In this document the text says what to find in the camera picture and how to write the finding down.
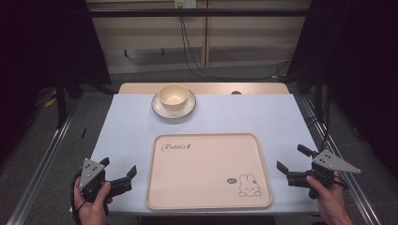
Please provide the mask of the cream bowl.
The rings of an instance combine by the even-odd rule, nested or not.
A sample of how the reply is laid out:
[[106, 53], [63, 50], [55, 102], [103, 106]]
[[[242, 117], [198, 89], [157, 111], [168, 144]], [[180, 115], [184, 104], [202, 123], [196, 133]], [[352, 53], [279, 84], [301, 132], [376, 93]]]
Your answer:
[[161, 105], [170, 111], [181, 110], [187, 103], [189, 90], [177, 83], [171, 83], [163, 86], [158, 92], [158, 98]]

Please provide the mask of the wooden table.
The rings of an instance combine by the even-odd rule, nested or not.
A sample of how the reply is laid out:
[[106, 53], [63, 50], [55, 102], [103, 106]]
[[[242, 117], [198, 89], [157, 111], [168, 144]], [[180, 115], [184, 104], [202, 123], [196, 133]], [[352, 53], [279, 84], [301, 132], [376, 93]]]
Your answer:
[[[126, 82], [119, 94], [156, 94], [168, 82]], [[288, 88], [281, 82], [182, 82], [195, 95], [284, 95]]]

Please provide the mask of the black metal stand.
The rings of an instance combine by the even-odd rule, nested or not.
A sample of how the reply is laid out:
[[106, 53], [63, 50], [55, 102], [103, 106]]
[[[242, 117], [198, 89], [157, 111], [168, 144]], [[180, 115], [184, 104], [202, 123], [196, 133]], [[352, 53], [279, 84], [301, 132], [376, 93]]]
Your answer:
[[56, 77], [56, 99], [57, 99], [57, 109], [58, 109], [58, 124], [57, 127], [61, 128], [67, 118], [67, 109], [65, 102], [65, 89], [62, 83], [62, 75], [58, 74]]

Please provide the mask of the light blue table mat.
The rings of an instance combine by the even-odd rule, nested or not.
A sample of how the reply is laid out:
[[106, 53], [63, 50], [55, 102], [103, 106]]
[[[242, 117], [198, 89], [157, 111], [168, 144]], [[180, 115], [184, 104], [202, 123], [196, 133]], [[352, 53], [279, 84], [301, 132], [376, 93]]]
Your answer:
[[[293, 95], [199, 95], [196, 106], [178, 119], [158, 116], [147, 94], [114, 96], [92, 160], [110, 159], [109, 180], [118, 179], [136, 166], [132, 189], [116, 196], [113, 213], [176, 215], [277, 215], [315, 214], [317, 202], [305, 187], [291, 187], [276, 165], [280, 161], [292, 172], [311, 169], [312, 161], [298, 150], [302, 144], [316, 148], [313, 137]], [[266, 208], [154, 210], [146, 203], [147, 183], [154, 141], [160, 135], [250, 133], [257, 138], [272, 191]]]

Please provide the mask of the metal floor rail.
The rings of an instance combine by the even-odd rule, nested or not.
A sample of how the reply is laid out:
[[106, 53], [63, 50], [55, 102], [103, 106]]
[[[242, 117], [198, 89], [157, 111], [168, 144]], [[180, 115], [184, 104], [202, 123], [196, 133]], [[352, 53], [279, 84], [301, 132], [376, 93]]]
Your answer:
[[[335, 141], [329, 135], [327, 126], [318, 118], [315, 114], [315, 106], [312, 101], [308, 97], [304, 97], [302, 100], [307, 113], [310, 115], [312, 122], [314, 123], [314, 127], [317, 130], [320, 138], [322, 139], [322, 143], [326, 146], [327, 150], [330, 150], [336, 156], [343, 158], [343, 155], [339, 151]], [[358, 207], [362, 218], [366, 225], [381, 225], [374, 208], [369, 202], [368, 198], [362, 191], [360, 184], [357, 182], [355, 175], [349, 172], [340, 172], [340, 175], [347, 182], [350, 188], [350, 195]]]
[[70, 109], [67, 110], [67, 115], [64, 121], [55, 130], [52, 140], [46, 149], [43, 158], [41, 159], [39, 165], [35, 169], [35, 172], [31, 176], [28, 186], [25, 189], [22, 197], [16, 204], [10, 218], [6, 225], [23, 225], [29, 214], [32, 205], [38, 196], [39, 190], [42, 186], [49, 168], [51, 167], [54, 157], [56, 156], [61, 143], [64, 140], [65, 135], [68, 132], [69, 125], [71, 123], [71, 118], [75, 114], [81, 100], [74, 99], [70, 104]]

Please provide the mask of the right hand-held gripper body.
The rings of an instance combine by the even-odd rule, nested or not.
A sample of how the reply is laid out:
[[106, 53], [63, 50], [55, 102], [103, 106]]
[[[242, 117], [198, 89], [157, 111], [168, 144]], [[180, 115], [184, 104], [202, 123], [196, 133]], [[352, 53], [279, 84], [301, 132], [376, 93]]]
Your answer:
[[335, 172], [361, 173], [359, 168], [346, 162], [329, 150], [323, 150], [322, 152], [313, 151], [311, 157], [313, 158], [313, 162], [310, 176], [317, 179], [325, 188], [330, 188], [333, 185], [348, 188], [346, 181], [343, 178], [338, 178], [334, 174]]

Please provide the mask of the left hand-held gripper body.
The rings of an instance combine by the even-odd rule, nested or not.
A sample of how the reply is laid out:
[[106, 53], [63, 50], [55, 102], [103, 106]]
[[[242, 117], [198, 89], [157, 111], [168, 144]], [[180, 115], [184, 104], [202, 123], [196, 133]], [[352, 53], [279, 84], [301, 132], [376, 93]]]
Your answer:
[[92, 203], [97, 198], [105, 181], [105, 168], [99, 162], [88, 158], [84, 160], [79, 189], [86, 201]]

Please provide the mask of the white plate with dark rim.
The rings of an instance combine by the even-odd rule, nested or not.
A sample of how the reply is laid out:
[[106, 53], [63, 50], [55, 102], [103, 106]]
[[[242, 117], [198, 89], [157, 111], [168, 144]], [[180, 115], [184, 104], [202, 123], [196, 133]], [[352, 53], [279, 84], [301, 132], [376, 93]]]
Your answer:
[[160, 103], [158, 94], [156, 94], [151, 102], [152, 110], [160, 117], [168, 118], [168, 119], [178, 119], [182, 118], [189, 113], [191, 113], [196, 106], [196, 97], [195, 95], [189, 91], [189, 97], [186, 105], [178, 111], [170, 111], [166, 110]]

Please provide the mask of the beige tray with rabbit print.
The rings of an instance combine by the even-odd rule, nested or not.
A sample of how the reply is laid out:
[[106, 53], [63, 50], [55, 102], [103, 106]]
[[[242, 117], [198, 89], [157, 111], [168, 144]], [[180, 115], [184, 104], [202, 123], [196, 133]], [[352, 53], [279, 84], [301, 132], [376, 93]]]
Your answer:
[[160, 135], [146, 203], [154, 210], [266, 208], [272, 191], [250, 133]]

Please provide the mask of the white wall socket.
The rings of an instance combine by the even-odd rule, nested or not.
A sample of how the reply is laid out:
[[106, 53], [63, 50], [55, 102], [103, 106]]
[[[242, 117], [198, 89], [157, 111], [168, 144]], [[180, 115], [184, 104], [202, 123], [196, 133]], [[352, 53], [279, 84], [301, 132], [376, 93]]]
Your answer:
[[175, 8], [196, 8], [196, 0], [174, 0]]

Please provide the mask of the person's left hand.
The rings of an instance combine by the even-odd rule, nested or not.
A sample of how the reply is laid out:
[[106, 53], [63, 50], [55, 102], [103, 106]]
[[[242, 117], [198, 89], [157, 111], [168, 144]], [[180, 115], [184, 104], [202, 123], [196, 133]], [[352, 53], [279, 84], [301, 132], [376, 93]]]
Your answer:
[[111, 183], [106, 182], [102, 185], [94, 202], [87, 202], [79, 189], [81, 177], [78, 177], [74, 184], [74, 206], [78, 210], [82, 225], [107, 225], [106, 214], [103, 204], [111, 203], [108, 198]]

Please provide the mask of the black horizontal bar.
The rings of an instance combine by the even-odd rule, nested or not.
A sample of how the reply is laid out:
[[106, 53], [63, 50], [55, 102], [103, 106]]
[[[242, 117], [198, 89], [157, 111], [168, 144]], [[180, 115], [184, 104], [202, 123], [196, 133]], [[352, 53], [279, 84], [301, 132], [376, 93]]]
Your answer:
[[90, 17], [305, 17], [309, 9], [97, 9], [87, 12]]

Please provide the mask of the person's right hand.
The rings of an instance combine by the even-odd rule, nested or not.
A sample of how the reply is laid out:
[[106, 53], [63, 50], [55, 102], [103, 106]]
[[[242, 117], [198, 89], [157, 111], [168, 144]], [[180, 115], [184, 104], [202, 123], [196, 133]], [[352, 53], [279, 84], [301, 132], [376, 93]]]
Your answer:
[[352, 220], [345, 210], [342, 186], [334, 184], [332, 187], [326, 188], [310, 175], [306, 177], [306, 181], [318, 192], [319, 213], [327, 225], [352, 225]]

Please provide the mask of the dark curtain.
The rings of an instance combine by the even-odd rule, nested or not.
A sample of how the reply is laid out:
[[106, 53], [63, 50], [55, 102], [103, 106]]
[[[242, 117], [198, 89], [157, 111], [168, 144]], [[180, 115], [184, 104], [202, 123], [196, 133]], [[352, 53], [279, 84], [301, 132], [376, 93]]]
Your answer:
[[398, 179], [398, 0], [311, 0], [288, 69], [327, 85]]
[[111, 82], [86, 0], [0, 0], [0, 165], [33, 117], [38, 92]]

